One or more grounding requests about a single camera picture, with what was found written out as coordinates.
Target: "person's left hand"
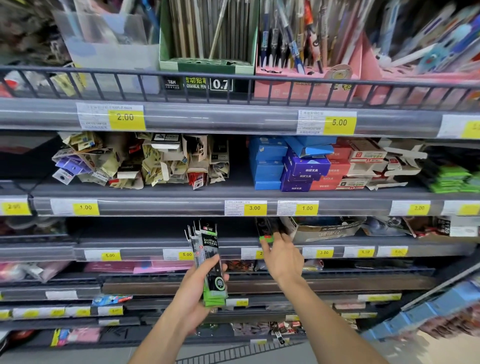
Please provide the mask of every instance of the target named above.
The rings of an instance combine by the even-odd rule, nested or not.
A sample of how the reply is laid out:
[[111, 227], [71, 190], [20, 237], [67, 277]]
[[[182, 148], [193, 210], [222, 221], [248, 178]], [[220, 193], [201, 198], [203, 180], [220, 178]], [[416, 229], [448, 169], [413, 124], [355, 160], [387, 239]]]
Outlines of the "person's left hand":
[[[202, 323], [212, 309], [205, 307], [200, 302], [200, 297], [204, 292], [204, 280], [207, 273], [217, 264], [220, 256], [217, 254], [206, 259], [198, 269], [195, 264], [185, 273], [172, 303], [165, 312], [170, 317], [178, 319], [180, 332], [182, 335], [194, 331]], [[222, 271], [227, 270], [227, 265], [222, 264]], [[223, 280], [229, 279], [228, 273], [223, 273]]]

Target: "hand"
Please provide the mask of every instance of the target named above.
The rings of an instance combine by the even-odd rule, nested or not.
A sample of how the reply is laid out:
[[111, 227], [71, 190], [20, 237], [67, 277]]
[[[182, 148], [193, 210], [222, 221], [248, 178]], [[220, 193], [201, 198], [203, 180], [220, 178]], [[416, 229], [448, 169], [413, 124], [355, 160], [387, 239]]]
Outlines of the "hand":
[[285, 280], [301, 278], [304, 258], [287, 234], [274, 232], [273, 237], [272, 250], [266, 241], [260, 241], [260, 244], [268, 271], [282, 288]]
[[[206, 259], [198, 269], [195, 264], [185, 273], [172, 303], [167, 307], [162, 317], [171, 317], [177, 320], [180, 333], [184, 336], [194, 331], [202, 323], [211, 310], [200, 302], [200, 297], [204, 292], [204, 279], [208, 272], [217, 264], [220, 256]], [[227, 265], [222, 264], [222, 271], [227, 270]], [[223, 280], [229, 279], [227, 273], [223, 274]]]

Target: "pen display box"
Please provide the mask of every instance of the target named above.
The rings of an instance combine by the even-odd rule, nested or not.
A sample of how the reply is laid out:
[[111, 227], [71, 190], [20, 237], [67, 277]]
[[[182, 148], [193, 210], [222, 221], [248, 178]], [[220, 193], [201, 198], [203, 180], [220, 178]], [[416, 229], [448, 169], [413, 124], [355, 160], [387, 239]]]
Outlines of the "pen display box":
[[[413, 68], [407, 66], [392, 67], [388, 69], [381, 69], [378, 65], [378, 61], [373, 52], [372, 46], [367, 37], [363, 37], [363, 56], [361, 62], [361, 79], [366, 81], [390, 81], [390, 82], [425, 82], [425, 83], [448, 83], [448, 84], [465, 84], [470, 83], [478, 85], [480, 81], [480, 73], [428, 73], [428, 74], [413, 74]], [[355, 95], [362, 100], [366, 100], [370, 92], [371, 86], [359, 85], [357, 86]], [[423, 98], [429, 92], [429, 87], [415, 87], [410, 95], [409, 86], [400, 87], [397, 86], [393, 89], [390, 98], [387, 101], [387, 105], [398, 105], [405, 103], [406, 105], [418, 105], [423, 101]], [[390, 90], [389, 86], [378, 86], [373, 95], [371, 96], [370, 105], [380, 105], [385, 101], [385, 97]], [[442, 105], [447, 107], [453, 107], [463, 97], [466, 89], [454, 89], [449, 92], [449, 87], [436, 87], [430, 93], [429, 97], [424, 101], [425, 105], [435, 106], [443, 97], [446, 99], [442, 102]], [[465, 98], [465, 102], [469, 98], [475, 97], [474, 92]]]
[[[160, 11], [160, 69], [166, 72], [192, 72], [192, 73], [223, 73], [253, 75], [255, 71], [256, 44], [258, 33], [259, 1], [251, 1], [248, 29], [248, 56], [249, 61], [237, 60], [209, 60], [209, 49], [204, 49], [205, 59], [178, 58], [174, 50], [174, 34], [169, 1], [162, 1]], [[185, 84], [190, 91], [203, 91], [207, 87], [217, 92], [247, 92], [248, 80], [210, 79], [203, 77], [186, 77]], [[178, 77], [169, 77], [166, 82], [167, 89], [183, 89], [183, 80]]]
[[[359, 40], [357, 43], [355, 50], [353, 52], [350, 66], [352, 68], [352, 77], [351, 80], [358, 80], [360, 79], [360, 72], [361, 72], [361, 63], [362, 63], [362, 42]], [[310, 94], [310, 89], [312, 84], [309, 82], [310, 80], [320, 81], [322, 80], [327, 71], [330, 68], [324, 68], [324, 73], [319, 73], [314, 71], [312, 67], [305, 67], [306, 73], [313, 74], [299, 74], [294, 68], [279, 68], [279, 67], [261, 67], [257, 64], [257, 68], [255, 70], [255, 74], [257, 76], [270, 76], [270, 77], [281, 77], [285, 78], [285, 81], [255, 81], [255, 97], [268, 97], [268, 92], [270, 89], [270, 83], [272, 84], [272, 94], [271, 98], [288, 98], [290, 93], [290, 84], [291, 82], [288, 79], [291, 78], [302, 78], [305, 79], [305, 82], [294, 82], [291, 99], [292, 100], [307, 100]], [[343, 73], [333, 73], [332, 79], [336, 77], [343, 77]], [[332, 84], [330, 83], [322, 83], [316, 84], [313, 87], [312, 96], [310, 100], [327, 100], [328, 94], [330, 93], [330, 87]], [[331, 101], [345, 101], [348, 97], [348, 94], [353, 86], [348, 84], [335, 84], [335, 88], [332, 92], [332, 96], [330, 98]]]
[[[147, 36], [142, 16], [110, 13], [100, 16], [79, 12], [67, 14], [61, 11], [53, 11], [53, 16], [76, 67], [158, 70], [158, 42], [150, 34]], [[85, 76], [85, 89], [97, 92], [90, 74], [82, 75]], [[102, 91], [119, 91], [114, 75], [96, 73], [95, 77]], [[118, 78], [124, 92], [142, 92], [137, 75], [119, 74]], [[146, 93], [159, 93], [156, 76], [143, 75], [141, 78]]]

